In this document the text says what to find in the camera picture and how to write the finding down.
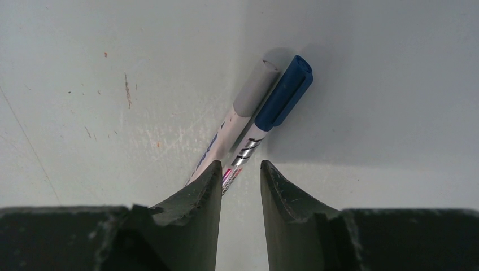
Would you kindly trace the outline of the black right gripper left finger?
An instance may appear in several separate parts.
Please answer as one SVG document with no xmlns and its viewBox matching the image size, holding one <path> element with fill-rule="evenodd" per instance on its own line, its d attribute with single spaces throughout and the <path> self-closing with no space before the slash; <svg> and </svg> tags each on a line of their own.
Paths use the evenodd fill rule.
<svg viewBox="0 0 479 271">
<path fill-rule="evenodd" d="M 2 270 L 214 270 L 221 162 L 152 206 L 1 209 Z"/>
</svg>

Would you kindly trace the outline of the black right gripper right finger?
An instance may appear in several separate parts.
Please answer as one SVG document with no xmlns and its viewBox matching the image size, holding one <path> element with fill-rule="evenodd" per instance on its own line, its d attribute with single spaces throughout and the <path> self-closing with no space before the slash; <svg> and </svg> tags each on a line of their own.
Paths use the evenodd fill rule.
<svg viewBox="0 0 479 271">
<path fill-rule="evenodd" d="M 472 209 L 334 209 L 260 166 L 270 270 L 477 270 Z"/>
</svg>

